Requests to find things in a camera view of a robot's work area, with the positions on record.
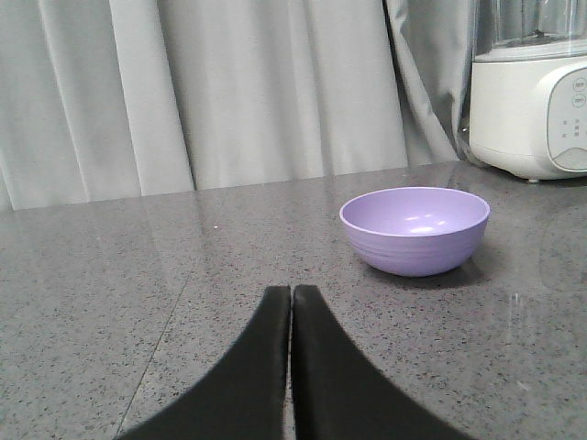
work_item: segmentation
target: white appliance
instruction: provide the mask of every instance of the white appliance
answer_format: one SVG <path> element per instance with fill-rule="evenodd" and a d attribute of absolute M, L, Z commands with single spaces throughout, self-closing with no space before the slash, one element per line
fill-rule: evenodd
<path fill-rule="evenodd" d="M 537 182 L 587 175 L 587 0 L 481 0 L 476 159 Z"/>

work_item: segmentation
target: button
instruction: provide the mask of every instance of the button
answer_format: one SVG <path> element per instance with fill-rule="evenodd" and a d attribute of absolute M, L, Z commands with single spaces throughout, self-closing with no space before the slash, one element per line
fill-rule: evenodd
<path fill-rule="evenodd" d="M 582 93 L 577 93 L 573 96 L 572 98 L 572 105 L 573 107 L 583 107 L 585 105 L 585 101 L 587 101 L 587 98 L 585 98 L 585 95 Z"/>
<path fill-rule="evenodd" d="M 577 78 L 572 84 L 572 89 L 575 92 L 582 92 L 587 87 L 587 81 L 584 78 Z"/>

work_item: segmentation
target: curtain fold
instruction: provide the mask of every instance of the curtain fold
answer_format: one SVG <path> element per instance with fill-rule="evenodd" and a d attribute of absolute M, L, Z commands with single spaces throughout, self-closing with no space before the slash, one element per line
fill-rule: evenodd
<path fill-rule="evenodd" d="M 194 188 L 155 0 L 110 0 L 142 195 Z"/>
<path fill-rule="evenodd" d="M 138 27 L 141 20 L 128 24 Z M 135 43 L 139 53 L 143 43 Z M 179 123 L 164 129 L 170 108 L 154 103 L 142 110 L 162 121 L 143 124 L 145 136 L 161 140 L 161 133 L 174 131 L 179 139 L 150 150 L 133 143 L 128 104 L 153 91 L 142 83 L 134 95 L 124 93 L 116 44 L 122 43 L 115 41 L 106 1 L 0 2 L 0 170 L 8 195 L 0 185 L 0 209 L 193 188 L 185 148 L 178 146 Z M 157 63 L 168 66 L 166 59 Z M 138 172 L 141 157 L 148 158 L 142 168 L 153 170 L 146 177 Z"/>
<path fill-rule="evenodd" d="M 380 0 L 159 8 L 198 189 L 407 164 Z"/>
<path fill-rule="evenodd" d="M 403 92 L 410 165 L 462 157 L 475 2 L 385 0 Z"/>

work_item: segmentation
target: bowl rim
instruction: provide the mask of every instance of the bowl rim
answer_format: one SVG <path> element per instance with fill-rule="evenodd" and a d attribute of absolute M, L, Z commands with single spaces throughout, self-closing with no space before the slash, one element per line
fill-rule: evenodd
<path fill-rule="evenodd" d="M 389 233 L 384 233 L 384 232 L 377 232 L 377 231 L 373 231 L 371 229 L 366 229 L 364 227 L 360 227 L 357 225 L 353 225 L 349 220 L 347 220 L 345 218 L 345 216 L 342 214 L 343 211 L 345 210 L 345 208 L 347 206 L 349 206 L 350 204 L 352 204 L 353 202 L 355 202 L 356 200 L 362 199 L 364 197 L 376 194 L 376 193 L 388 193 L 388 192 L 393 192 L 393 191 L 406 191 L 406 190 L 434 190 L 434 191 L 441 191 L 441 192 L 451 192 L 451 193 L 462 193 L 462 194 L 466 194 L 468 197 L 471 197 L 473 199 L 476 199 L 478 202 L 481 202 L 481 204 L 485 207 L 485 212 L 482 216 L 482 218 L 480 218 L 477 222 L 472 223 L 471 225 L 468 225 L 466 227 L 463 227 L 461 229 L 455 229 L 454 231 L 444 231 L 444 232 L 434 232 L 434 233 L 425 233 L 425 234 L 389 234 Z M 372 191 L 372 192 L 366 192 L 364 194 L 358 195 L 356 197 L 353 197 L 352 199 L 348 200 L 347 202 L 345 202 L 340 209 L 338 210 L 338 217 L 340 218 L 340 220 L 342 221 L 343 224 L 345 224 L 346 226 L 355 229 L 357 231 L 361 231 L 361 232 L 365 232 L 367 234 L 372 234 L 375 236 L 379 236 L 379 237 L 408 237 L 408 238 L 417 238 L 417 237 L 439 237 L 439 236 L 448 236 L 450 234 L 455 234 L 458 232 L 462 232 L 462 231 L 466 231 L 468 229 L 472 229 L 480 224 L 482 224 L 483 222 L 487 221 L 487 219 L 489 218 L 489 214 L 491 213 L 492 209 L 490 207 L 490 205 L 484 200 L 482 199 L 479 195 L 473 194 L 471 192 L 466 192 L 466 191 L 462 191 L 462 190 L 456 190 L 454 188 L 444 188 L 444 187 L 440 187 L 440 186 L 398 186 L 396 188 L 386 188 L 383 190 L 378 190 L 378 191 Z"/>

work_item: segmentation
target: purple bowl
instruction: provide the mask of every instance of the purple bowl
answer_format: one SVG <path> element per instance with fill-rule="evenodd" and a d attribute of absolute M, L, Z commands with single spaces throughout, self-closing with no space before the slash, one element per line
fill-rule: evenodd
<path fill-rule="evenodd" d="M 460 266 L 481 243 L 490 207 L 447 188 L 392 188 L 340 208 L 350 244 L 374 268 L 425 277 Z"/>

